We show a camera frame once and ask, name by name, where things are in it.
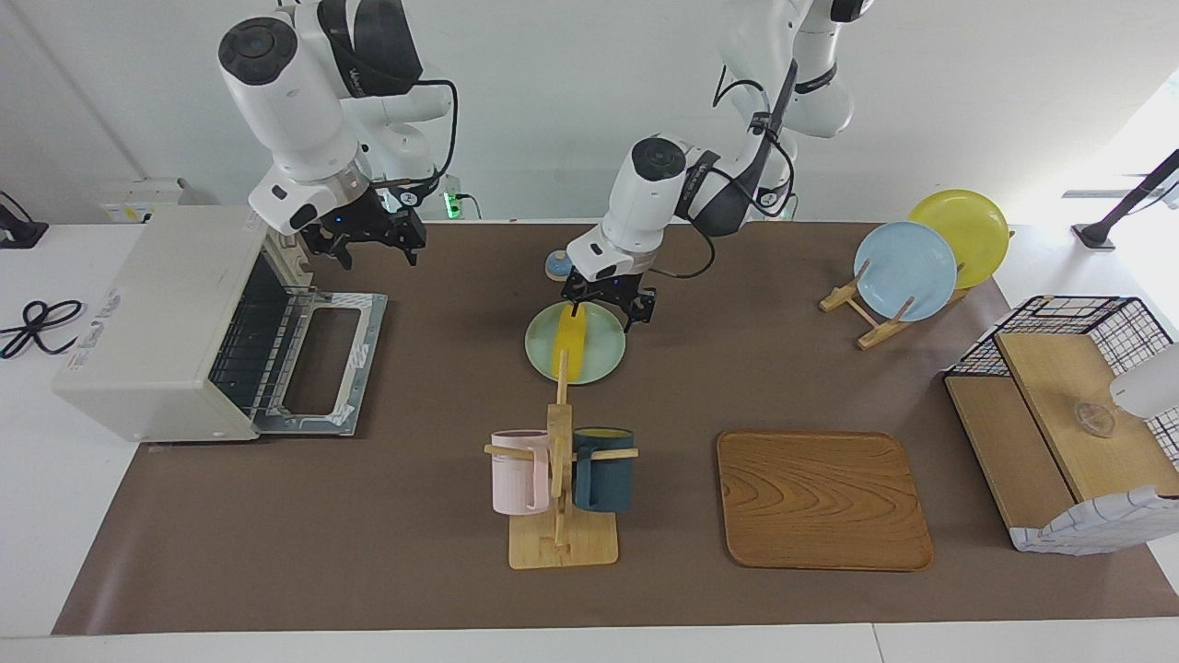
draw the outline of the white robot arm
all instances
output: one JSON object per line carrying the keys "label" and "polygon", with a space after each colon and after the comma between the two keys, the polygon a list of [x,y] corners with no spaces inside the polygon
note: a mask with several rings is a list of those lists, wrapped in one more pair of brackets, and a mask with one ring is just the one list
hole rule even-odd
{"label": "white robot arm", "polygon": [[639,142],[623,162],[601,223],[569,243],[574,269],[561,296],[613,303],[627,329],[650,322],[656,291],[640,281],[672,218],[692,223],[712,249],[712,237],[737,232],[753,211],[780,215],[793,186],[795,152],[792,140],[783,145],[782,129],[832,137],[848,125],[851,96],[836,76],[835,45],[842,24],[870,4],[729,0],[720,53],[736,80],[718,86],[713,105],[735,92],[747,124],[740,153],[720,158],[666,134]]}
{"label": "white robot arm", "polygon": [[[450,156],[435,169],[424,138],[403,123],[449,110],[453,131],[457,91],[448,80],[422,78],[401,0],[279,7],[233,26],[222,39],[218,58],[242,116],[274,155],[274,165],[250,193],[255,211],[279,232],[301,234],[312,252],[331,255],[345,269],[351,265],[349,242],[381,242],[416,264],[426,228],[414,208],[437,186]],[[453,104],[428,86],[449,87]],[[365,97],[390,99],[362,101]],[[376,104],[381,112],[356,109],[349,126],[341,100]],[[365,122],[368,117],[382,122]],[[406,144],[388,134],[384,125],[393,119],[408,130]],[[363,145],[356,126],[371,131]],[[374,157],[382,155],[377,168],[365,158],[370,147]],[[415,155],[413,168],[399,168],[404,153]],[[421,168],[423,163],[429,168]],[[378,189],[393,189],[389,209]]]}

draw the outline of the black wire basket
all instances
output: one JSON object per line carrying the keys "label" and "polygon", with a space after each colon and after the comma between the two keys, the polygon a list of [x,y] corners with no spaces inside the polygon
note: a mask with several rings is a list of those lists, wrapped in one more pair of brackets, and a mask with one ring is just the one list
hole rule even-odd
{"label": "black wire basket", "polygon": [[[1158,319],[1138,297],[1041,295],[1023,302],[980,339],[944,376],[1003,375],[1012,372],[995,344],[996,334],[1085,334],[1121,375],[1172,343]],[[1179,408],[1146,422],[1179,468]]]}

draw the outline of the dark blue mug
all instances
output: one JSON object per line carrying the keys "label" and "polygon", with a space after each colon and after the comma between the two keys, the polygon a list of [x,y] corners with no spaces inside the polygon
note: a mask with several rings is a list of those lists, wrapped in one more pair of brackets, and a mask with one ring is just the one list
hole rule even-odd
{"label": "dark blue mug", "polygon": [[595,451],[634,447],[625,428],[590,427],[573,431],[573,505],[582,511],[619,513],[631,508],[634,459],[592,460]]}

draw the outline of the wooden plate stand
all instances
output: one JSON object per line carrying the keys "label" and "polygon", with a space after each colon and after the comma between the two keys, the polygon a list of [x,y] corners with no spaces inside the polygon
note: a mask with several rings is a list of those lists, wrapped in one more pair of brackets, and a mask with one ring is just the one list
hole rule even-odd
{"label": "wooden plate stand", "polygon": [[[843,304],[848,304],[851,307],[851,310],[858,313],[861,317],[867,320],[868,324],[871,324],[872,328],[856,340],[856,344],[859,346],[859,349],[862,350],[878,346],[913,324],[911,322],[901,322],[901,316],[903,316],[905,311],[909,310],[909,307],[911,307],[916,301],[916,297],[909,297],[901,307],[901,310],[896,311],[896,315],[883,322],[878,322],[872,314],[868,313],[868,309],[859,306],[859,302],[856,301],[856,296],[859,294],[859,280],[864,276],[864,271],[868,270],[868,265],[870,263],[871,261],[864,261],[864,264],[859,267],[859,271],[856,273],[856,276],[851,281],[831,290],[831,294],[818,303],[818,308],[822,309],[823,313],[829,313]],[[969,291],[969,288],[954,290],[954,294],[950,295],[950,301],[946,306],[957,302]]]}
{"label": "wooden plate stand", "polygon": [[[512,516],[508,565],[515,570],[598,566],[618,562],[618,525],[613,513],[573,505],[573,406],[568,405],[568,350],[561,350],[556,402],[548,406],[549,494],[553,507],[535,516]],[[486,445],[483,452],[532,460],[532,449]],[[635,458],[639,449],[598,451],[591,460]]]}

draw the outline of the yellow plate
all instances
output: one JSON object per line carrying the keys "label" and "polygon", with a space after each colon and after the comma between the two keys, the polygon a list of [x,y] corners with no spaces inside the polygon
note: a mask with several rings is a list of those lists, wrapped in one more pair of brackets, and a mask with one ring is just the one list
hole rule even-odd
{"label": "yellow plate", "polygon": [[1010,232],[999,205],[966,189],[938,191],[917,203],[909,218],[937,231],[960,265],[956,289],[982,283],[1007,256]]}

